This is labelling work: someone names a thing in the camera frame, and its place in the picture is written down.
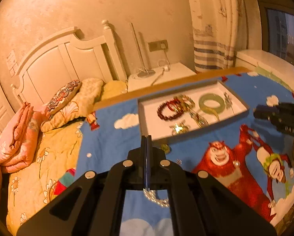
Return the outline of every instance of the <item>white cabinet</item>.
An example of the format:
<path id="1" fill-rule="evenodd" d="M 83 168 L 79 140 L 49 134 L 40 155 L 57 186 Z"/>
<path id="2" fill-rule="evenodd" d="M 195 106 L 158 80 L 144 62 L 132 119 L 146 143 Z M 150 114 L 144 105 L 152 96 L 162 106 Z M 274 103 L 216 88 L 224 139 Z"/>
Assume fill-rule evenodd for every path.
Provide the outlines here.
<path id="1" fill-rule="evenodd" d="M 171 64 L 170 70 L 168 72 L 164 72 L 163 75 L 162 68 L 155 67 L 152 69 L 156 73 L 148 78 L 138 78 L 137 74 L 130 75 L 128 77 L 128 92 L 149 87 L 152 83 L 156 85 L 196 74 L 182 63 Z"/>

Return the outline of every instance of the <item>white cloud print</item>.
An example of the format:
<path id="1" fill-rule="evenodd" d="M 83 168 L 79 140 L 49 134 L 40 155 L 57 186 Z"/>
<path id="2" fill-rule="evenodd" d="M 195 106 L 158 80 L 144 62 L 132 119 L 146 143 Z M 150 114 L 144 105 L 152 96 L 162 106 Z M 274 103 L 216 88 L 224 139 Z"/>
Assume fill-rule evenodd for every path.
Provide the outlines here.
<path id="1" fill-rule="evenodd" d="M 283 219 L 284 215 L 290 210 L 294 204 L 294 185 L 292 187 L 291 193 L 285 198 L 280 198 L 276 203 L 276 206 L 272 208 L 270 215 L 276 214 L 276 216 L 270 221 L 273 226 L 276 226 L 278 222 Z"/>
<path id="2" fill-rule="evenodd" d="M 138 114 L 128 113 L 124 115 L 121 119 L 116 120 L 114 127 L 116 129 L 128 129 L 139 124 Z"/>
<path id="3" fill-rule="evenodd" d="M 268 106 L 275 106 L 275 105 L 278 105 L 278 98 L 275 96 L 275 95 L 271 95 L 270 97 L 267 97 L 267 101 L 266 101 L 266 104 Z"/>
<path id="4" fill-rule="evenodd" d="M 172 236 L 173 228 L 170 218 L 164 218 L 153 229 L 143 219 L 129 219 L 121 224 L 120 236 Z"/>
<path id="5" fill-rule="evenodd" d="M 248 72 L 247 73 L 249 76 L 253 77 L 253 76 L 258 76 L 257 72 Z"/>

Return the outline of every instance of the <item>wall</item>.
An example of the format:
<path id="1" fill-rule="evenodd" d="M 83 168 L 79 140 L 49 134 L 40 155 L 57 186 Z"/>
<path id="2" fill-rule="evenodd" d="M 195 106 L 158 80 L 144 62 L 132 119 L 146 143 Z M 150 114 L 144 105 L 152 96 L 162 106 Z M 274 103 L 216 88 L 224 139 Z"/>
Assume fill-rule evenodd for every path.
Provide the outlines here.
<path id="1" fill-rule="evenodd" d="M 261 28 L 261 14 L 258 7 L 257 0 L 244 0 L 246 19 L 247 19 L 247 33 L 248 43 L 247 48 L 251 50 L 262 49 L 262 28 Z"/>
<path id="2" fill-rule="evenodd" d="M 140 67 L 129 22 L 134 24 L 137 32 L 141 32 L 138 36 L 143 37 L 146 46 L 147 42 L 167 39 L 170 62 L 182 62 L 194 68 L 188 0 L 2 0 L 0 83 L 14 110 L 19 105 L 10 85 L 18 86 L 19 82 L 17 77 L 10 77 L 6 66 L 6 56 L 10 51 L 15 51 L 20 62 L 40 40 L 71 26 L 81 29 L 81 39 L 92 39 L 102 35 L 103 19 L 109 20 L 114 27 L 127 74 Z M 145 53 L 144 60 L 150 67 L 155 67 L 157 60 L 164 58 L 161 51 Z"/>

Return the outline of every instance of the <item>green bangle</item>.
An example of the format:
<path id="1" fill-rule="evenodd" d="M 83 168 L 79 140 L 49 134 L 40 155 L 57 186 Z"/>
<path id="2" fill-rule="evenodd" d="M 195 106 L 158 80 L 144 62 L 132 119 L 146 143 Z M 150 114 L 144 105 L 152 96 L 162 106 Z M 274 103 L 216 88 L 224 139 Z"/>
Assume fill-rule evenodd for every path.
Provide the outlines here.
<path id="1" fill-rule="evenodd" d="M 209 107 L 209 106 L 206 106 L 204 104 L 205 101 L 207 100 L 214 100 L 216 102 L 219 103 L 219 107 Z M 223 98 L 217 94 L 214 94 L 214 93 L 207 93 L 205 95 L 202 95 L 198 101 L 198 105 L 199 105 L 199 108 L 205 112 L 205 113 L 209 113 L 209 114 L 215 114 L 213 112 L 213 110 L 216 111 L 216 113 L 222 113 L 224 110 L 225 110 L 225 102 L 223 100 Z"/>

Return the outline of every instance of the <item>pink quilt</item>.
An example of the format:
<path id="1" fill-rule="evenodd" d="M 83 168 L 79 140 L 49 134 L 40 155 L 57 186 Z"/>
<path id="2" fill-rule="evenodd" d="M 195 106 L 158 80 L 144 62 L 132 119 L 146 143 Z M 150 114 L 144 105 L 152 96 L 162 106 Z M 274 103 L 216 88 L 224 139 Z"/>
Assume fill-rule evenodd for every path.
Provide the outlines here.
<path id="1" fill-rule="evenodd" d="M 0 164 L 3 173 L 23 169 L 33 161 L 44 114 L 25 102 L 0 135 Z"/>

